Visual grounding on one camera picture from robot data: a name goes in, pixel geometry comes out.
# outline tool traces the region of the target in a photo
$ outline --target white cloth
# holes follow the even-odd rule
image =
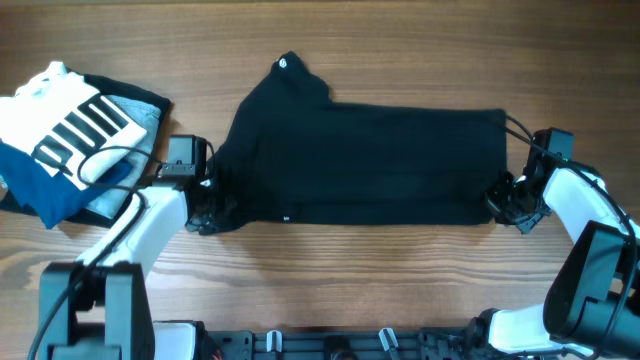
[[[81,126],[74,125],[70,118]],[[77,136],[72,136],[73,139],[61,136],[70,133]],[[31,154],[51,176],[61,170],[42,159],[60,162],[68,169],[67,178],[80,190],[86,188],[77,174],[84,158],[98,148],[134,147],[145,134],[144,128],[100,95],[96,88],[85,84],[83,76],[67,72],[61,62],[52,62],[45,72],[18,88],[14,97],[0,98],[2,141]],[[104,144],[97,146],[95,139]],[[82,178],[95,182],[128,153],[127,150],[108,150],[92,156],[82,168]]]

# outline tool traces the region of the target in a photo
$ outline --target black fabric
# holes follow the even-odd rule
[[[290,52],[240,104],[216,154],[221,231],[249,221],[488,222],[506,169],[503,110],[335,103]]]
[[[158,118],[158,131],[156,132],[157,139],[157,136],[160,133],[160,126],[162,125],[162,122],[169,112],[169,108],[171,107],[171,101],[169,99],[156,95],[150,91],[141,89],[137,86],[109,79],[108,77],[89,74],[85,74],[83,76],[84,82],[98,89],[101,95],[121,96],[131,100],[142,101],[157,107],[160,110],[160,117]],[[120,210],[118,211],[116,216],[113,217],[113,219],[106,218],[87,209],[81,209],[75,215],[67,218],[67,221],[78,224],[95,225],[109,228],[118,220],[118,218],[120,218],[120,215],[122,215],[122,213],[126,210],[130,203],[131,195],[126,198],[126,200],[120,207]],[[7,192],[4,199],[0,201],[0,210],[33,216],[37,215],[33,208],[31,208],[30,206],[21,207],[13,194],[11,194],[11,191]]]

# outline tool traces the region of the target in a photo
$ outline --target wood grain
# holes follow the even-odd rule
[[[564,1],[268,2],[0,8],[0,93],[51,60],[175,103],[163,129],[216,148],[270,64],[296,51],[337,101],[502,107],[530,129],[576,134],[640,215],[640,5]],[[518,172],[527,148],[509,140]],[[166,154],[162,148],[160,156]],[[0,359],[23,358],[38,279],[103,229],[0,213]],[[147,280],[156,319],[209,329],[461,325],[489,307],[544,300],[571,248],[553,217],[534,234],[477,227],[256,223],[181,232]]]

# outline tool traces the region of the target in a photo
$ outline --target blue cloth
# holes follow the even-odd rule
[[[20,206],[29,205],[51,229],[87,206],[105,189],[79,190],[59,172],[53,177],[28,154],[0,142],[0,176],[7,183]],[[117,184],[127,177],[133,166],[120,160],[107,170],[99,183]]]

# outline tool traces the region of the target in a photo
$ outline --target black mechanical device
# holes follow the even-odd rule
[[[46,268],[40,287],[40,324],[45,330],[41,341],[36,337],[35,342],[41,360],[555,359],[568,353],[581,358],[640,358],[637,242],[631,227],[635,224],[628,230],[623,226],[625,221],[629,224],[628,217],[619,217],[618,208],[613,208],[617,205],[596,189],[600,180],[593,169],[562,163],[571,159],[573,135],[553,128],[534,134],[523,178],[504,174],[485,198],[496,222],[515,225],[522,233],[555,211],[574,240],[576,245],[543,306],[489,309],[467,327],[403,332],[385,328],[255,334],[207,332],[197,321],[154,323],[144,277],[173,234],[166,232],[186,224],[192,231],[206,233],[218,215],[210,196],[215,178],[206,170],[206,144],[195,136],[172,137],[169,162],[144,182],[147,212],[128,233],[118,238],[118,229],[125,226],[116,224],[93,253],[83,254],[75,263],[52,263]],[[575,201],[567,204],[563,196]],[[609,213],[593,219],[576,210],[580,204],[605,204]],[[121,221],[126,223],[135,213],[132,208]],[[112,244],[108,254],[101,254]],[[612,282],[618,280],[623,290],[612,291]],[[628,296],[632,289],[635,293]],[[105,307],[104,323],[77,320],[78,312],[94,306]],[[518,319],[526,319],[527,326],[535,329],[509,325]]]

